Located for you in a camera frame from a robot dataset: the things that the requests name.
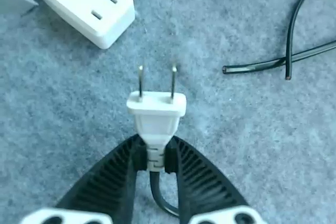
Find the carpet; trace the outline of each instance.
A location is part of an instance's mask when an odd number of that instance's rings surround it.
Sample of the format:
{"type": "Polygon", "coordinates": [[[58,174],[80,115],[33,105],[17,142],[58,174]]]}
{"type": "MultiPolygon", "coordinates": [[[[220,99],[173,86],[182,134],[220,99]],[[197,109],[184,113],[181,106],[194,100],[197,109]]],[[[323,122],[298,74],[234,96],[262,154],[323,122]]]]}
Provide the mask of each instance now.
{"type": "MultiPolygon", "coordinates": [[[[209,158],[263,218],[336,219],[336,57],[222,74],[225,64],[283,57],[296,0],[134,0],[135,22],[100,50],[42,0],[0,17],[0,223],[53,206],[99,159],[135,134],[125,106],[138,88],[187,96],[177,136],[209,158]]],[[[307,0],[294,52],[335,39],[336,2],[307,0]]],[[[177,204],[174,175],[164,197],[177,204]]],[[[133,223],[178,223],[154,203],[148,172],[137,180],[133,223]]]]}

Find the black wire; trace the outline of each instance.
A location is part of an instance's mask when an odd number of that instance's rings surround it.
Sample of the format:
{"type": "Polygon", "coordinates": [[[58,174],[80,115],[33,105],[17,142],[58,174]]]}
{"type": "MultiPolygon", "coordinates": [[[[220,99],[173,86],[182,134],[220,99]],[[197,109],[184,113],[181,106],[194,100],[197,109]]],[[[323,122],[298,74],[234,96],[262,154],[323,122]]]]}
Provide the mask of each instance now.
{"type": "Polygon", "coordinates": [[[288,35],[287,35],[287,46],[286,46],[286,80],[290,80],[292,77],[292,48],[293,48],[293,31],[295,20],[298,16],[299,9],[305,0],[299,0],[296,3],[292,18],[290,19],[288,35]]]}
{"type": "MultiPolygon", "coordinates": [[[[307,51],[300,52],[298,54],[293,55],[292,62],[296,62],[299,60],[304,60],[309,57],[319,55],[323,52],[330,51],[336,48],[336,40],[324,44],[319,47],[315,47],[313,49],[309,49],[307,51]]],[[[252,73],[257,71],[263,71],[266,69],[277,68],[283,66],[286,62],[286,58],[282,57],[275,60],[269,60],[264,62],[258,62],[253,64],[246,64],[246,65],[231,65],[231,66],[223,66],[223,74],[231,74],[231,73],[252,73]]]]}
{"type": "Polygon", "coordinates": [[[178,217],[178,209],[176,207],[173,207],[170,205],[167,201],[164,200],[164,198],[161,195],[160,192],[160,173],[159,172],[150,172],[150,181],[151,181],[151,190],[152,190],[152,195],[157,203],[157,205],[167,212],[168,214],[178,217]]]}
{"type": "Polygon", "coordinates": [[[231,74],[231,73],[249,73],[249,72],[257,72],[263,71],[267,69],[277,68],[286,64],[286,79],[291,78],[292,73],[292,63],[303,60],[312,56],[319,55],[323,52],[332,50],[336,48],[336,40],[324,44],[319,47],[315,47],[313,49],[309,49],[298,54],[292,55],[292,42],[293,42],[293,30],[294,23],[296,17],[298,15],[298,11],[305,0],[299,0],[295,6],[295,10],[290,20],[290,25],[288,28],[288,36],[287,36],[287,46],[286,46],[286,56],[283,58],[269,60],[264,62],[258,62],[253,64],[244,64],[244,65],[232,65],[232,66],[223,66],[223,74],[231,74]]]}

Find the plug body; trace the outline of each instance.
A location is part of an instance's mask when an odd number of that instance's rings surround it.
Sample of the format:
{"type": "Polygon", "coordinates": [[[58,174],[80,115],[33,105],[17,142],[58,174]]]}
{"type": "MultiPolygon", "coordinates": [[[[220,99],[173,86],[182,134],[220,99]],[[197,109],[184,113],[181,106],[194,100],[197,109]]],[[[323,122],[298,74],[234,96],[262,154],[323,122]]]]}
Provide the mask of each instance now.
{"type": "Polygon", "coordinates": [[[44,0],[101,49],[109,48],[135,19],[133,0],[44,0]]]}
{"type": "Polygon", "coordinates": [[[174,136],[180,118],[186,112],[186,96],[170,92],[143,92],[130,94],[128,111],[135,117],[135,128],[147,145],[148,169],[158,172],[164,167],[164,149],[174,136]]]}

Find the power strip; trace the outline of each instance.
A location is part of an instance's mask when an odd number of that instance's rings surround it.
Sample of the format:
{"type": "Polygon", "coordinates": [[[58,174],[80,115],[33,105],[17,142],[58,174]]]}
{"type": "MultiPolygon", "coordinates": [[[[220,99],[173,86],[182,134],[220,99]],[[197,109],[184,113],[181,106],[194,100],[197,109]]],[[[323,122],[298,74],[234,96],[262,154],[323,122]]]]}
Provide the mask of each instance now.
{"type": "Polygon", "coordinates": [[[109,48],[135,19],[133,0],[44,0],[101,49],[109,48]]]}

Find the plug prong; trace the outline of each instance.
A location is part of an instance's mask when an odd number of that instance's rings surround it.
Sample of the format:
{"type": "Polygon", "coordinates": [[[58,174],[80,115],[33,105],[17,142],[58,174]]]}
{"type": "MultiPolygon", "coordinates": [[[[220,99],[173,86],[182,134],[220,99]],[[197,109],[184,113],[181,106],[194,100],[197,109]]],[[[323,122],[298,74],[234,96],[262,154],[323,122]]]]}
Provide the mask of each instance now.
{"type": "Polygon", "coordinates": [[[172,67],[172,92],[171,92],[171,102],[174,102],[174,93],[175,93],[175,79],[176,79],[177,67],[176,64],[173,64],[172,67]]]}
{"type": "Polygon", "coordinates": [[[142,102],[143,65],[139,66],[139,102],[142,102]]]}

